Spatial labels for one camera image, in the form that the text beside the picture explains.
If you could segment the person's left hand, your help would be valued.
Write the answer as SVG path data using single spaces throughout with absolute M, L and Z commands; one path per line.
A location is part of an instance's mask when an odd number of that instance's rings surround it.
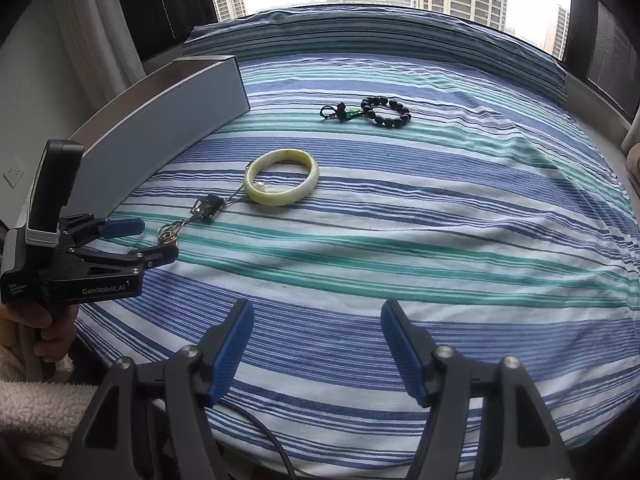
M 75 320 L 78 305 L 71 304 L 58 318 L 39 304 L 2 304 L 1 345 L 22 357 L 18 344 L 18 329 L 21 326 L 40 331 L 40 339 L 32 351 L 46 362 L 61 361 L 70 351 L 76 338 Z

